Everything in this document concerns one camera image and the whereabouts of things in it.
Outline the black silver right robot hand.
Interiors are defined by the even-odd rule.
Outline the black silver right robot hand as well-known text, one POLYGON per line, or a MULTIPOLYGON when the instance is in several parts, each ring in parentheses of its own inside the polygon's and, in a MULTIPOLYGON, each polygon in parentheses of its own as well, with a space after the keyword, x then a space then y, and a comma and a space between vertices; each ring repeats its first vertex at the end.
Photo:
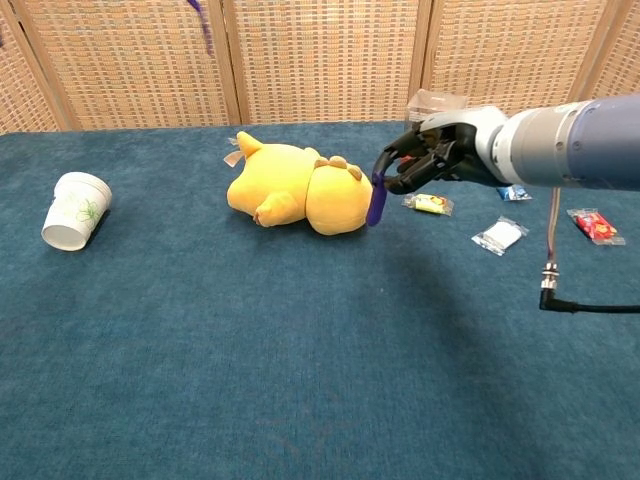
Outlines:
POLYGON ((413 123, 376 160, 373 191, 403 195, 431 181, 504 186, 492 145, 506 120, 499 108, 484 106, 434 113, 413 123))

